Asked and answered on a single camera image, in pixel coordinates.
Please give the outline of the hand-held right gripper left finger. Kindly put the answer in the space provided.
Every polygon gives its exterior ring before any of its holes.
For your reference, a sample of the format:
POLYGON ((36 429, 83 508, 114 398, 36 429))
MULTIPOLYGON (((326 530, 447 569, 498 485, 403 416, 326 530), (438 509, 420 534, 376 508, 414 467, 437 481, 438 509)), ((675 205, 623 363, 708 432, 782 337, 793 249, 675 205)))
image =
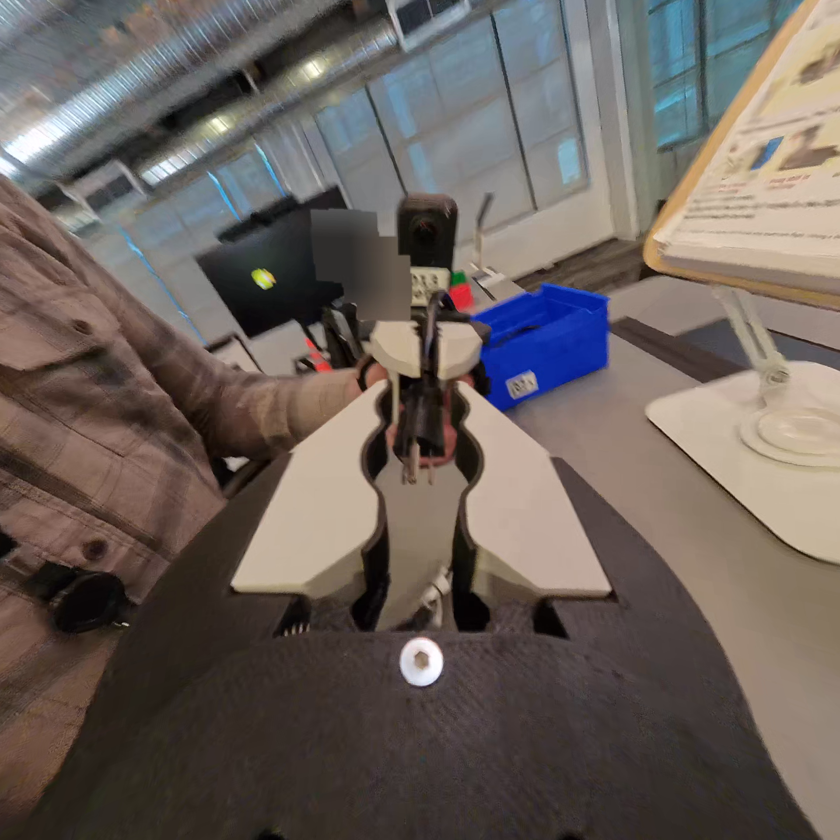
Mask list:
POLYGON ((391 583, 386 509, 391 387, 375 383, 295 447, 231 580, 234 592, 343 600, 375 629, 391 583))

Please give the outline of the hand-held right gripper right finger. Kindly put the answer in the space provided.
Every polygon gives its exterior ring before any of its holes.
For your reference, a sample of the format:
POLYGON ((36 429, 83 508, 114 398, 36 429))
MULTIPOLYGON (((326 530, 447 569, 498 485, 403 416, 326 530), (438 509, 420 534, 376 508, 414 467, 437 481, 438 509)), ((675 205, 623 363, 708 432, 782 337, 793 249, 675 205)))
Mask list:
POLYGON ((604 600, 613 586, 550 453, 467 385, 455 385, 458 499, 451 556, 457 629, 485 629, 499 605, 604 600))

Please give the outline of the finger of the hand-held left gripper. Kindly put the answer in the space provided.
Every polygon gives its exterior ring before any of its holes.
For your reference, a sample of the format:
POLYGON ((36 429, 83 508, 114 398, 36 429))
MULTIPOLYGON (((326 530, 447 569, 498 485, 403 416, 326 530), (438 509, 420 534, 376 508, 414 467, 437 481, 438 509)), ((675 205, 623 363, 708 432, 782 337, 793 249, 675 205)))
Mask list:
POLYGON ((436 376, 452 382, 480 362, 483 339, 471 322, 443 322, 437 327, 436 376))
POLYGON ((369 352, 389 379, 420 380, 423 376, 421 351, 419 327, 414 320, 374 322, 369 352))

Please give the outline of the blue plastic bin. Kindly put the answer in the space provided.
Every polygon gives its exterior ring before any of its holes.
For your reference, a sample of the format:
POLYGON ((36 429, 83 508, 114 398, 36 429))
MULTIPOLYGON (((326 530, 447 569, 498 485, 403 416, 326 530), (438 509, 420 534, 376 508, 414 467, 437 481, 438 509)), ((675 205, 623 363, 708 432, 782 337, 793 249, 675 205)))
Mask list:
POLYGON ((490 328, 481 352, 490 382, 487 400, 506 412, 609 362, 608 298, 542 284, 477 313, 490 328))

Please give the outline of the person's left forearm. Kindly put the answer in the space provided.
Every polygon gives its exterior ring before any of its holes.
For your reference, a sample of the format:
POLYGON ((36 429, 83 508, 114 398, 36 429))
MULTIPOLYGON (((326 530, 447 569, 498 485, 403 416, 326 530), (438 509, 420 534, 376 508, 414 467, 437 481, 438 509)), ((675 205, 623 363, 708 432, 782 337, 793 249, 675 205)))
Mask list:
POLYGON ((271 459, 289 452, 361 393, 360 370, 271 377, 223 366, 192 415, 212 455, 271 459))

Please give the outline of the black monitor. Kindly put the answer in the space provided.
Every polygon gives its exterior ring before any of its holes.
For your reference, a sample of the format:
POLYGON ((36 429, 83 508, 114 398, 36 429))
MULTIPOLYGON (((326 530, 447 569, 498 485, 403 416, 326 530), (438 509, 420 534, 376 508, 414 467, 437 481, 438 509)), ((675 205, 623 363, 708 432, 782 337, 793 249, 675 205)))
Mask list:
POLYGON ((343 296, 339 282, 317 277, 308 209, 225 241, 196 263, 249 339, 288 322, 308 327, 343 296))

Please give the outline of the black round clip device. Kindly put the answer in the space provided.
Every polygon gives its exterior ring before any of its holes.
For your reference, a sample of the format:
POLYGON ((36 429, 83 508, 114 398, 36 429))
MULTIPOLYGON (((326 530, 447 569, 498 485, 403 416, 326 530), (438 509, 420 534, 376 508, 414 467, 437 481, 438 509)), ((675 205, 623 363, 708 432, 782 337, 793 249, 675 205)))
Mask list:
POLYGON ((64 635, 122 625, 132 609, 120 578, 109 572, 45 563, 27 587, 46 605, 52 627, 64 635))

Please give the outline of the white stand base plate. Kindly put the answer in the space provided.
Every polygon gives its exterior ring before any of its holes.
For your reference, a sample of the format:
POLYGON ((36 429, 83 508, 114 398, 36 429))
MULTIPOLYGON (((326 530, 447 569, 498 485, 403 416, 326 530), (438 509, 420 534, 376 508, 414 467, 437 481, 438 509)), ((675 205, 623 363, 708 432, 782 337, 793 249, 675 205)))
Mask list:
POLYGON ((660 397, 646 417, 773 535, 838 564, 839 374, 808 361, 788 370, 769 403, 747 371, 660 397))

